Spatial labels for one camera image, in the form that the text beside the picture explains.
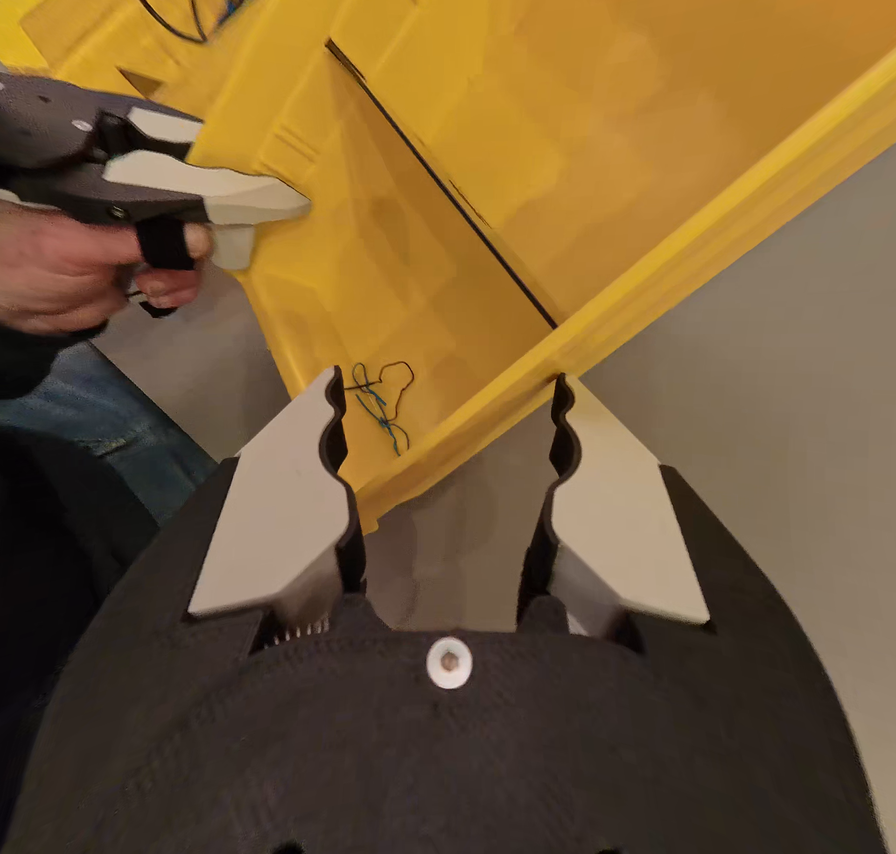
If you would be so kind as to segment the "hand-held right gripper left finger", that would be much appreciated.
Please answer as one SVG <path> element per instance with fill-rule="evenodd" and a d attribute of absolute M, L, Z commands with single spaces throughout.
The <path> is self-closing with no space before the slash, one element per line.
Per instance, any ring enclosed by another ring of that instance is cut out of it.
<path fill-rule="evenodd" d="M 329 367 L 240 449 L 189 615 L 318 620 L 364 594 L 364 535 L 340 476 L 346 409 L 342 370 Z"/>

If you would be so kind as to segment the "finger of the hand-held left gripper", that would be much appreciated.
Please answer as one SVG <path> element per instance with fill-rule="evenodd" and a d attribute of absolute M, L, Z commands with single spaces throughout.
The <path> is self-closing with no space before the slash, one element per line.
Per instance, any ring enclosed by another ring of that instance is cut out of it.
<path fill-rule="evenodd" d="M 312 208 L 309 198 L 278 178 L 194 166 L 148 150 L 110 159 L 102 176 L 114 184 L 197 196 L 203 201 L 207 220 L 215 225 L 259 225 L 299 219 Z"/>
<path fill-rule="evenodd" d="M 173 115 L 133 106 L 127 116 L 141 134 L 179 146 L 192 146 L 204 127 L 203 122 L 181 114 Z"/>

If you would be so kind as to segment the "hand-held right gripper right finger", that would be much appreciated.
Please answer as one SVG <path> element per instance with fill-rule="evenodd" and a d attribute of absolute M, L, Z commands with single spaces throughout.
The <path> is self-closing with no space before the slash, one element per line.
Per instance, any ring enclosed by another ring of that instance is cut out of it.
<path fill-rule="evenodd" d="M 556 378 L 551 419 L 556 478 L 523 559 L 518 624 L 543 597 L 591 637 L 630 613 L 709 624 L 658 459 L 575 376 Z"/>

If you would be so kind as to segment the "person's left forearm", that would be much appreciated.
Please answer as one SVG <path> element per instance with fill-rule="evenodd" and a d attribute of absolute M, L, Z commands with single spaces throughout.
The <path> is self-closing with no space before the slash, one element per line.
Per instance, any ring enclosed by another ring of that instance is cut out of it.
<path fill-rule="evenodd" d="M 108 321 L 77 332 L 28 333 L 1 326 L 1 400 L 17 400 L 49 375 L 58 355 L 71 346 L 94 339 Z"/>

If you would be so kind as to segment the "person's left hand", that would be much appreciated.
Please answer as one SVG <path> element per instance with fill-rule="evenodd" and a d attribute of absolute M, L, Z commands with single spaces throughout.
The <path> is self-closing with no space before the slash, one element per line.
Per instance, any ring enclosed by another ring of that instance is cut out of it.
<path fill-rule="evenodd" d="M 123 310 L 127 293 L 178 308 L 193 302 L 202 270 L 140 268 L 136 232 L 94 226 L 51 210 L 1 205 L 1 322 L 56 335 L 96 328 Z"/>

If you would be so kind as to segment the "person's blue jeans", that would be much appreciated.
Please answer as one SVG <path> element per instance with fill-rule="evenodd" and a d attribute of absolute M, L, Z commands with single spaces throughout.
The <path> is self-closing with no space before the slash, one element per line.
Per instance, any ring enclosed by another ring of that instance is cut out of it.
<path fill-rule="evenodd" d="M 2 425 L 63 439 L 112 468 L 157 524 L 217 462 L 93 344 L 62 351 L 36 389 L 4 400 Z"/>

